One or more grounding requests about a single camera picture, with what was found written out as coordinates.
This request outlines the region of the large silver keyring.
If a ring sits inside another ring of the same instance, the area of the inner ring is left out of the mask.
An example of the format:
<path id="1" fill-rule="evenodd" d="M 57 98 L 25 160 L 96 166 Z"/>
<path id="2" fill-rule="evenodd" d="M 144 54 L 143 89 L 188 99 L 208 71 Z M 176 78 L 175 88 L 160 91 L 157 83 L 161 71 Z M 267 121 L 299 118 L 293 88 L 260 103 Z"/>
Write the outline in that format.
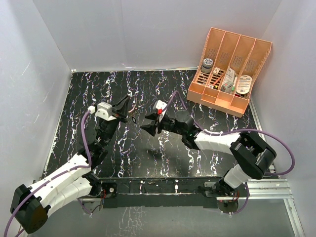
<path id="1" fill-rule="evenodd" d="M 132 114 L 137 109 L 137 98 L 133 97 L 133 101 L 131 104 L 131 109 L 128 110 L 128 114 Z"/>

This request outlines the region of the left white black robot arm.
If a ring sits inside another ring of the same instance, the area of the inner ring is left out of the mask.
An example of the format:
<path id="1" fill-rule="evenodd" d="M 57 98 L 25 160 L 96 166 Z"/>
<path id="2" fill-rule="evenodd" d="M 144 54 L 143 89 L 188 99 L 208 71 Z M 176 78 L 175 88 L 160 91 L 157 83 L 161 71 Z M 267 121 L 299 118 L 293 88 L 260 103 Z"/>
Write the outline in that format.
<path id="1" fill-rule="evenodd" d="M 4 236 L 7 236 L 13 220 L 21 225 L 17 236 L 23 232 L 32 234 L 61 207 L 83 196 L 97 197 L 101 194 L 101 183 L 89 175 L 108 154 L 107 146 L 118 124 L 127 122 L 129 100 L 130 96 L 125 95 L 112 105 L 100 102 L 88 107 L 80 124 L 83 148 L 50 175 L 30 186 L 22 184 L 15 189 L 10 207 L 11 217 L 5 227 Z M 85 134 L 86 119 L 90 115 L 99 121 L 96 138 L 92 143 L 88 143 Z"/>

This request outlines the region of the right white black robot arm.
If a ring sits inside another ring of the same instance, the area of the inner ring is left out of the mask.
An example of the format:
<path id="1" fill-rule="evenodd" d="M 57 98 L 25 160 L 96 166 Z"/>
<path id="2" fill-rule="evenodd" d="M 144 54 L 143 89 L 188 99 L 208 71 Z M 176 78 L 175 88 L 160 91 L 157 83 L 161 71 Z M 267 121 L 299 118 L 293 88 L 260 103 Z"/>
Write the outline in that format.
<path id="1" fill-rule="evenodd" d="M 251 179 L 260 180 L 268 171 L 277 154 L 255 131 L 229 135 L 207 132 L 199 128 L 186 110 L 179 110 L 169 117 L 162 110 L 145 117 L 151 122 L 141 129 L 155 136 L 163 130 L 181 135 L 186 147 L 194 150 L 213 150 L 232 155 L 237 165 L 211 187 L 202 186 L 203 195 L 231 196 L 238 187 Z"/>

